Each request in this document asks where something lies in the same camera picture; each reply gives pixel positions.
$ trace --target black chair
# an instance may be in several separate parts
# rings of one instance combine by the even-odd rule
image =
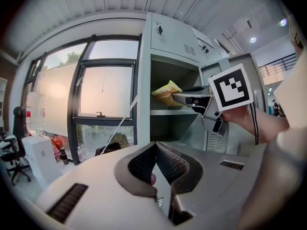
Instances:
[[[95,152],[95,157],[100,155],[102,153],[102,151],[105,149],[106,146],[102,147],[102,148],[97,148],[96,152]],[[113,152],[113,151],[117,151],[120,150],[120,144],[118,142],[114,142],[108,145],[108,147],[106,148],[104,154],[109,153],[109,152]]]
[[[0,132],[3,140],[0,144],[2,144],[2,150],[4,154],[1,156],[1,159],[4,162],[10,162],[11,165],[15,163],[15,167],[6,169],[7,174],[11,177],[11,173],[13,172],[13,176],[11,178],[12,185],[14,184],[14,179],[17,173],[21,173],[27,177],[28,182],[31,181],[31,178],[23,171],[24,169],[30,168],[30,165],[23,165],[20,161],[20,158],[25,156],[24,145],[22,143],[22,138],[25,137],[26,129],[25,129],[25,110],[23,110],[20,106],[14,109],[14,128],[13,128],[13,136],[5,137],[6,133]]]

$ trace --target ceiling light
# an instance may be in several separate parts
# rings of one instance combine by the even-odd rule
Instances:
[[[256,38],[255,37],[252,37],[251,39],[250,39],[250,42],[253,44],[253,43],[255,43],[256,42]]]
[[[279,25],[280,25],[280,26],[285,26],[285,25],[287,25],[287,19],[281,20],[281,21],[279,22]]]

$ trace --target window frame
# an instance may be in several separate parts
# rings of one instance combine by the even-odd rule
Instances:
[[[84,60],[81,62],[82,72],[80,76],[78,76],[78,80],[80,78],[84,78],[85,72],[88,68],[98,68],[98,67],[128,67],[132,68],[131,71],[131,85],[130,85],[130,104],[132,104],[134,99],[134,93],[133,93],[133,83],[134,83],[134,76],[135,76],[135,62],[136,59],[123,59],[123,58],[108,58],[108,59],[90,59],[90,60]],[[82,90],[82,84],[80,84],[77,88],[80,88],[80,90],[77,91],[78,96],[76,96],[76,99],[78,100],[76,109],[79,108],[79,103],[81,101],[81,90]],[[123,117],[87,117],[87,116],[79,116],[79,111],[75,113],[74,119],[78,119],[80,117],[86,117],[91,120],[95,119],[101,119],[101,120],[109,120],[110,123],[112,120],[119,120],[121,121]],[[130,116],[125,119],[126,120],[132,120],[133,119],[133,111],[130,111]]]
[[[95,46],[95,43],[102,40],[131,40],[131,41],[138,41],[138,52],[137,52],[137,58],[136,59],[89,59],[89,56],[92,52],[93,47]],[[41,71],[46,58],[58,51],[61,51],[63,49],[66,49],[68,47],[72,47],[79,44],[86,43],[85,48],[83,49],[83,52],[81,53],[81,56],[78,60],[76,70],[73,74],[69,96],[68,96],[68,103],[67,103],[67,133],[68,133],[68,141],[69,141],[69,147],[71,150],[71,156],[72,156],[72,162],[77,165],[80,163],[78,153],[77,153],[77,147],[78,139],[77,139],[77,125],[93,125],[93,126],[118,126],[122,120],[122,118],[99,118],[99,117],[85,117],[85,116],[78,116],[78,108],[79,108],[79,101],[81,97],[81,85],[76,86],[78,80],[81,76],[84,76],[85,69],[88,67],[104,67],[106,64],[117,64],[116,66],[121,66],[119,64],[122,64],[123,66],[128,66],[127,64],[132,64],[132,77],[131,77],[131,101],[134,100],[134,98],[137,95],[137,82],[138,82],[138,70],[139,70],[139,58],[140,58],[140,49],[141,49],[141,40],[142,35],[135,36],[135,35],[102,35],[102,36],[96,36],[92,35],[88,38],[79,39],[67,44],[64,44],[62,46],[59,46],[57,48],[54,48],[48,52],[45,52],[42,56],[38,57],[37,59],[33,60],[31,62],[31,65],[29,67],[28,73],[26,75],[26,80],[24,82],[24,86],[32,83],[31,91],[35,89],[35,83],[37,80],[38,73]],[[35,75],[31,76],[33,74],[33,70],[35,68],[35,65],[38,61],[41,61],[39,66],[35,70]],[[137,105],[135,105],[130,113],[130,117],[124,120],[121,126],[133,126],[133,140],[134,144],[137,144]]]

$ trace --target hand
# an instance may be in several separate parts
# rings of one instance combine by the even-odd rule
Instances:
[[[241,123],[248,116],[248,105],[223,111],[222,118],[226,122]]]
[[[150,186],[152,186],[153,184],[155,184],[155,181],[157,180],[157,178],[156,178],[156,176],[155,176],[155,174],[152,174],[152,176],[151,176],[151,180],[150,180]],[[157,195],[157,193],[158,193],[158,190],[154,187],[154,189],[155,189],[155,194]]]

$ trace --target snack bag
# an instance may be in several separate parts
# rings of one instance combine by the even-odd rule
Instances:
[[[173,100],[172,93],[175,92],[182,92],[182,89],[179,88],[173,81],[170,80],[167,85],[161,87],[156,91],[153,91],[152,94],[154,97],[163,101],[168,106],[182,105]]]

